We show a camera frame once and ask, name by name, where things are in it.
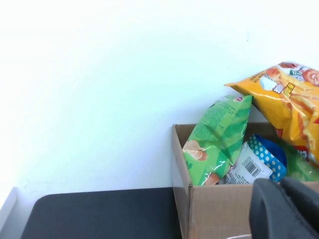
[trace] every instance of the barcode label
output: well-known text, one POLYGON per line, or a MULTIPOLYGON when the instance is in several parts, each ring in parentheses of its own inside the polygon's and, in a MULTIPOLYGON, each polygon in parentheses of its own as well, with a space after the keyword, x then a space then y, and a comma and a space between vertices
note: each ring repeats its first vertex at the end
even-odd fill
POLYGON ((257 178, 269 178, 272 173, 273 171, 254 154, 248 144, 244 143, 236 163, 230 167, 219 184, 254 183, 257 178))
POLYGON ((256 163, 254 163, 251 157, 248 157, 243 162, 243 165, 254 178, 256 178, 256 176, 261 172, 261 168, 256 163))

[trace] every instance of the snack bag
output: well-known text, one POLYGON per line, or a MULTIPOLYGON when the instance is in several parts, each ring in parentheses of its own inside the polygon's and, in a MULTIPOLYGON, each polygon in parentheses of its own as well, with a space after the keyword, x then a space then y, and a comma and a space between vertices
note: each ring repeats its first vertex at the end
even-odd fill
POLYGON ((308 164, 305 158, 299 154, 294 147, 281 138, 277 138, 276 144, 278 144, 286 154, 287 176, 299 181, 319 181, 319 169, 308 164))
POLYGON ((319 71, 282 62, 226 86, 253 95, 278 136, 319 167, 319 71))
POLYGON ((212 185, 223 178, 240 153, 252 96, 225 96, 196 125, 183 147, 194 185, 212 185))

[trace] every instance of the cardboard box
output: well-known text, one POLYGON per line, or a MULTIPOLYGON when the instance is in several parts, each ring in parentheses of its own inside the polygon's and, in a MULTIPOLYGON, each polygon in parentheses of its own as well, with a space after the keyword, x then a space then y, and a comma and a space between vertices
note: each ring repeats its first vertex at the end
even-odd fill
MULTIPOLYGON (((194 124, 176 124, 172 130, 172 181, 183 239, 227 239, 249 235, 252 184, 193 186, 182 147, 194 124)), ((244 141, 253 133, 274 137, 268 123, 249 123, 244 141)), ((319 192, 319 182, 306 182, 319 192)))

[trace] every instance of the black table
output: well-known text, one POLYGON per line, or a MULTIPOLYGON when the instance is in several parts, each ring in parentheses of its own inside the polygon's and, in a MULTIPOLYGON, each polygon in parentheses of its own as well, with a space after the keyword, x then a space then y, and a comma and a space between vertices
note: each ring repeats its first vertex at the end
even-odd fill
POLYGON ((21 239, 181 239, 172 188, 48 195, 21 239))

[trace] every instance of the green chip bag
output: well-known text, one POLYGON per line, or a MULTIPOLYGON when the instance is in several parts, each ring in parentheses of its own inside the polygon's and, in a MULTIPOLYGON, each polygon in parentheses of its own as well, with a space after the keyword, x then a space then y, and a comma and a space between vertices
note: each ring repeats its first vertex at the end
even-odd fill
POLYGON ((310 165, 306 159, 291 145, 277 138, 278 144, 287 157, 287 176, 300 181, 319 181, 319 169, 310 165))
POLYGON ((225 96, 196 125, 183 147, 193 185, 212 185, 223 178, 240 153, 252 96, 225 96))

